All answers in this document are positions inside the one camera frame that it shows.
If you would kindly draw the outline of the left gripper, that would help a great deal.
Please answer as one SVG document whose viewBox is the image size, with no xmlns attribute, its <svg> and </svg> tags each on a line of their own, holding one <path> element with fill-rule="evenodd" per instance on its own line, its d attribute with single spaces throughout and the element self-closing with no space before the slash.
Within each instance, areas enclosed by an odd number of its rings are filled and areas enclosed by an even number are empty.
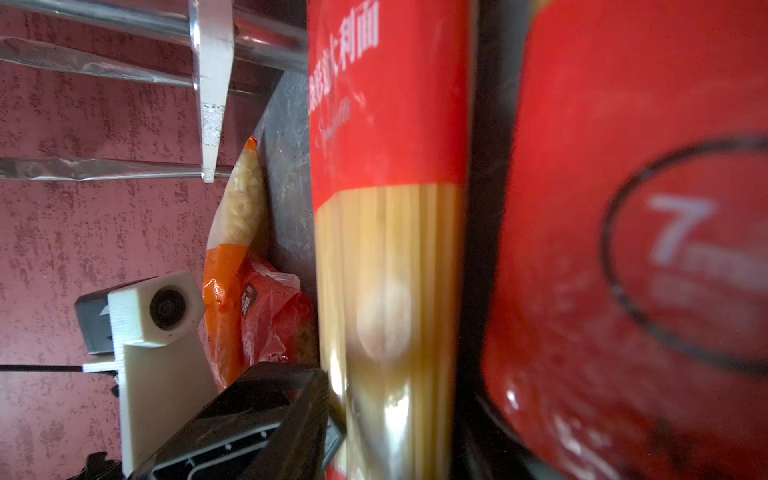
<svg viewBox="0 0 768 480">
<path fill-rule="evenodd" d="M 321 479 L 345 437 L 318 367 L 262 362 L 206 405 L 134 479 Z"/>
</svg>

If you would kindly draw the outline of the red spaghetti pack large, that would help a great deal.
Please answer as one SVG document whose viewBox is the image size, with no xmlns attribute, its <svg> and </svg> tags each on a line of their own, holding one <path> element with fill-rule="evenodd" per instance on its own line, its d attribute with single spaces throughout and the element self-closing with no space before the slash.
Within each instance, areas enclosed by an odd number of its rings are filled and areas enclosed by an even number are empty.
<svg viewBox="0 0 768 480">
<path fill-rule="evenodd" d="M 320 358 L 340 479 L 446 479 L 474 87 L 472 1 L 312 1 Z"/>
</svg>

